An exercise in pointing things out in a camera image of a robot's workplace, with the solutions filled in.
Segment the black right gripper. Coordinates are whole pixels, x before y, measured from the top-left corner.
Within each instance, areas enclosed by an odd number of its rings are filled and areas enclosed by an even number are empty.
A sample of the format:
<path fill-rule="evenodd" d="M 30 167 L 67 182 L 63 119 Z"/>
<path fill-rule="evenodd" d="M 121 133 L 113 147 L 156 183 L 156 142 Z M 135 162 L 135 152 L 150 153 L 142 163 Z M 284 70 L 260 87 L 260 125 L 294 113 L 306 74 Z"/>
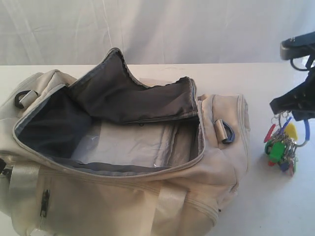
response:
<path fill-rule="evenodd" d="M 281 112 L 291 111 L 296 121 L 309 120 L 315 118 L 315 56 L 310 55 L 305 68 L 297 67 L 293 59 L 290 60 L 291 66 L 298 71 L 308 72 L 303 83 L 280 97 L 274 98 L 270 102 L 270 108 L 274 115 Z"/>

